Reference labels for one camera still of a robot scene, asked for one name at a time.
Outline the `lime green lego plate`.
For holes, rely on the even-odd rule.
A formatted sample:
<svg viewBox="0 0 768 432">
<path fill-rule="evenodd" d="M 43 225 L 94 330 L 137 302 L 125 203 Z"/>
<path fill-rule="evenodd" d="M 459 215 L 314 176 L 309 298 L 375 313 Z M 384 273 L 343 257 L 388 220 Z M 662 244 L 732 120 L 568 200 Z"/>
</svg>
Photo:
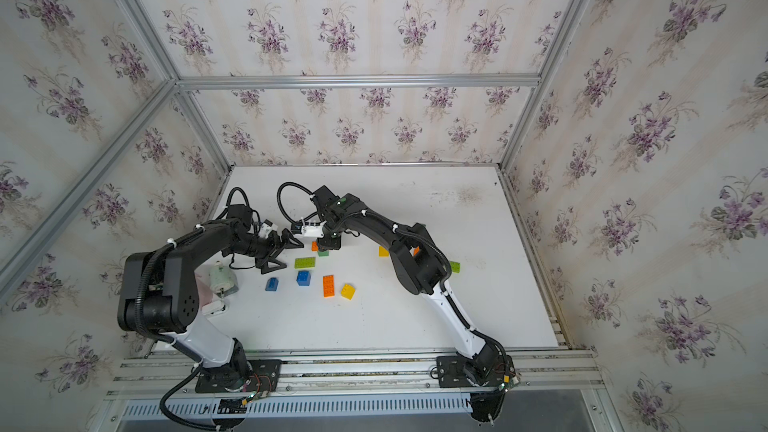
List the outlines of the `lime green lego plate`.
<svg viewBox="0 0 768 432">
<path fill-rule="evenodd" d="M 301 257 L 294 261 L 294 268 L 298 270 L 311 269 L 316 266 L 315 257 Z"/>
</svg>

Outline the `orange long lego brick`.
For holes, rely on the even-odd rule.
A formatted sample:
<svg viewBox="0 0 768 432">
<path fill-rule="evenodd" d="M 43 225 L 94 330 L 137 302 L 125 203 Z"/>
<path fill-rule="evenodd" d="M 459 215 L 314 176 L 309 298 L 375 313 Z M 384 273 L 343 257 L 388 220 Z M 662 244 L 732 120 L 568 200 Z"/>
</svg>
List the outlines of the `orange long lego brick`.
<svg viewBox="0 0 768 432">
<path fill-rule="evenodd" d="M 335 280 L 333 275 L 326 275 L 322 278 L 322 290 L 324 298 L 335 296 Z"/>
</svg>

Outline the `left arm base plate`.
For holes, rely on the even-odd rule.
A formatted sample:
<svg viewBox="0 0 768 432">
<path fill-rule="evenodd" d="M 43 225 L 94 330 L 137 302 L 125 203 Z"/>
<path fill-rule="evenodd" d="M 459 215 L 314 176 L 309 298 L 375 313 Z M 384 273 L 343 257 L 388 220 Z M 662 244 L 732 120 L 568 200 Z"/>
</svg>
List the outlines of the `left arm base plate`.
<svg viewBox="0 0 768 432">
<path fill-rule="evenodd" d="M 203 368 L 195 385 L 195 392 L 248 392 L 267 395 L 276 391 L 282 364 L 282 361 L 276 359 L 249 360 L 244 372 L 229 365 Z"/>
</svg>

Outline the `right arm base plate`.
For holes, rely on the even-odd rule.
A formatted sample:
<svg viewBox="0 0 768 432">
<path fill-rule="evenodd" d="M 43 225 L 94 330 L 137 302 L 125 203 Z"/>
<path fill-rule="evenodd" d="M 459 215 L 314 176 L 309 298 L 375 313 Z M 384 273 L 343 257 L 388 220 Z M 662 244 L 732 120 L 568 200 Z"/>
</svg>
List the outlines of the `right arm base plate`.
<svg viewBox="0 0 768 432">
<path fill-rule="evenodd" d="M 440 388 L 495 387 L 509 388 L 519 383 L 510 357 L 471 360 L 461 355 L 436 358 L 430 377 Z"/>
</svg>

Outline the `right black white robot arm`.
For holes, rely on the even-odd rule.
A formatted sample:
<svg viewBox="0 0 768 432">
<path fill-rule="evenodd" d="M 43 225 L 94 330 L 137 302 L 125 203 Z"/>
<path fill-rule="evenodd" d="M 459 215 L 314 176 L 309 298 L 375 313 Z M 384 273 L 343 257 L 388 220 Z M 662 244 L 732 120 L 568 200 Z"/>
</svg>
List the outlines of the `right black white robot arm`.
<svg viewBox="0 0 768 432">
<path fill-rule="evenodd" d="M 282 200 L 287 188 L 307 194 L 315 211 L 292 218 Z M 340 249 L 344 233 L 362 235 L 384 248 L 399 283 L 410 294 L 425 298 L 452 334 L 456 353 L 436 359 L 440 386 L 476 387 L 469 399 L 471 417 L 478 423 L 492 423 L 498 418 L 506 394 L 519 384 L 519 377 L 502 343 L 481 332 L 460 304 L 450 284 L 452 264 L 425 225 L 398 223 L 357 196 L 339 196 L 326 186 L 312 191 L 288 181 L 278 187 L 276 201 L 292 229 L 314 238 L 320 250 Z"/>
</svg>

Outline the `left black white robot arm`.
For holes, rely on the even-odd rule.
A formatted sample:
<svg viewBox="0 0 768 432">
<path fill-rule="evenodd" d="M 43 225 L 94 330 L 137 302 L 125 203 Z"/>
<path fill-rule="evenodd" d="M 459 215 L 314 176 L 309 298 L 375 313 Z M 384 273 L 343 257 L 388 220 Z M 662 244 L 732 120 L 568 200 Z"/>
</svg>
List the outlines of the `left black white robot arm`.
<svg viewBox="0 0 768 432">
<path fill-rule="evenodd" d="M 130 255 L 124 264 L 117 322 L 127 332 L 165 343 L 190 358 L 193 369 L 160 399 L 159 409 L 170 421 L 198 431 L 231 431 L 234 422 L 209 424 L 178 416 L 168 406 L 172 395 L 202 378 L 218 390 L 240 392 L 255 379 L 245 348 L 220 331 L 202 313 L 196 271 L 207 260 L 225 256 L 251 257 L 264 274 L 285 268 L 279 256 L 303 244 L 289 229 L 276 232 L 261 220 L 248 200 L 228 200 L 212 220 L 149 252 Z"/>
</svg>

